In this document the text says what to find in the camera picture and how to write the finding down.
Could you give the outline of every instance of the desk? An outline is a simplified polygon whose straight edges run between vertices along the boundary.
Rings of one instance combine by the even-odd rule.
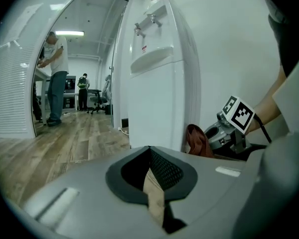
[[[95,96],[95,94],[93,93],[88,93],[88,101],[89,101],[89,97],[93,97]],[[71,98],[71,97],[74,97],[74,105],[75,105],[75,110],[77,111],[78,110],[78,97],[79,97],[79,93],[64,93],[63,94],[63,98]]]
[[[45,93],[46,79],[50,78],[42,69],[36,68],[34,72],[34,81],[42,82],[41,93]],[[42,122],[46,125],[46,115],[45,115],[45,98],[41,98],[41,112],[42,112]]]

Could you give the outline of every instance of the white door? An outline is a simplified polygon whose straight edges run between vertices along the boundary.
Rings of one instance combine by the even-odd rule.
[[[51,27],[73,0],[16,0],[0,24],[0,137],[34,138],[34,69]]]
[[[111,64],[111,67],[109,68],[111,70],[111,81],[112,81],[112,78],[113,78],[113,74],[114,74],[114,55],[115,55],[115,47],[117,45],[117,41],[118,41],[118,35],[119,35],[119,31],[121,29],[121,25],[122,25],[122,20],[123,20],[123,16],[124,16],[124,13],[125,13],[125,10],[126,10],[126,6],[124,7],[123,9],[123,12],[121,14],[121,17],[120,17],[120,25],[119,25],[119,28],[118,28],[118,33],[115,37],[115,42],[114,42],[114,49],[113,49],[113,55],[112,55],[112,64]],[[113,100],[112,100],[112,82],[110,84],[110,108],[111,108],[111,125],[112,127],[114,127],[114,118],[113,118]]]

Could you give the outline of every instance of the ceiling light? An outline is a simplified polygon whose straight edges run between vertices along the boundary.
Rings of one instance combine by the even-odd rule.
[[[83,36],[83,31],[55,31],[56,35],[80,35]]]

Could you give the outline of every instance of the person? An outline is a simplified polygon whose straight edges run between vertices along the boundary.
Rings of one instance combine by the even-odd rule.
[[[61,123],[63,108],[63,94],[65,89],[68,68],[68,48],[65,37],[57,38],[54,32],[50,32],[46,43],[53,46],[51,58],[40,61],[39,68],[51,65],[51,79],[48,89],[48,100],[51,108],[50,118],[47,120],[48,126],[55,126]]]
[[[273,99],[273,94],[285,82],[299,61],[299,0],[265,0],[269,9],[269,24],[279,49],[280,69],[278,77],[255,112],[263,124],[277,118],[281,112]],[[252,120],[246,134],[257,130],[259,123]]]
[[[41,50],[39,61],[44,59],[44,47]],[[33,114],[37,121],[42,123],[42,111],[40,108],[40,104],[38,102],[37,96],[36,96],[36,83],[33,82],[33,88],[32,88],[32,108],[33,108]]]
[[[90,87],[90,81],[87,78],[87,74],[83,74],[82,77],[80,77],[78,82],[79,87],[79,108],[80,111],[85,111],[88,109],[87,107],[87,101],[88,101],[88,89]]]

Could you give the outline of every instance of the white wall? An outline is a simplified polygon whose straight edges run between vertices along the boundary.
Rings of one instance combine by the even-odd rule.
[[[92,55],[98,56],[98,44],[95,42],[83,42],[83,43],[76,43],[76,42],[67,42],[68,44],[68,54],[84,54],[84,55]]]
[[[201,68],[204,130],[230,95],[255,106],[276,79],[279,54],[264,0],[175,0],[196,41]],[[266,126],[276,138],[287,132],[282,117]],[[258,130],[253,143],[267,143]]]
[[[75,82],[75,93],[79,92],[77,83],[79,78],[86,73],[90,80],[90,89],[96,89],[96,76],[99,70],[99,62],[95,59],[86,58],[68,58],[69,60],[69,76],[76,76]],[[44,71],[47,75],[51,76],[51,69],[47,66]],[[42,82],[36,83],[36,93],[38,96],[41,95],[41,84]]]

